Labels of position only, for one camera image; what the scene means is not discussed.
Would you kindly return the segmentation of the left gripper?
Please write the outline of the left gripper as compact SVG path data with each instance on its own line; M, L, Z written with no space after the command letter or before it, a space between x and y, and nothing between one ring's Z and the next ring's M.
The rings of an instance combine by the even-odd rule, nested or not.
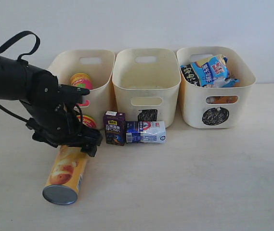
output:
M38 71L32 76L27 98L21 101L31 115L26 126L34 130L32 139L52 147L80 147L83 153L95 157L102 134L81 125L74 110L76 104L59 98L58 85L57 77L48 71Z

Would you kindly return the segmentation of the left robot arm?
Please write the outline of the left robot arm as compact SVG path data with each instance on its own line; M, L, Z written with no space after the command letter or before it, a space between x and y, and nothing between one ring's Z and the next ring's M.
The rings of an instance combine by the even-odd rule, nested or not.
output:
M51 72L25 60L0 56L0 109L25 122L33 140L52 147L79 147L94 157L99 130L82 123L80 104L90 91L59 84Z

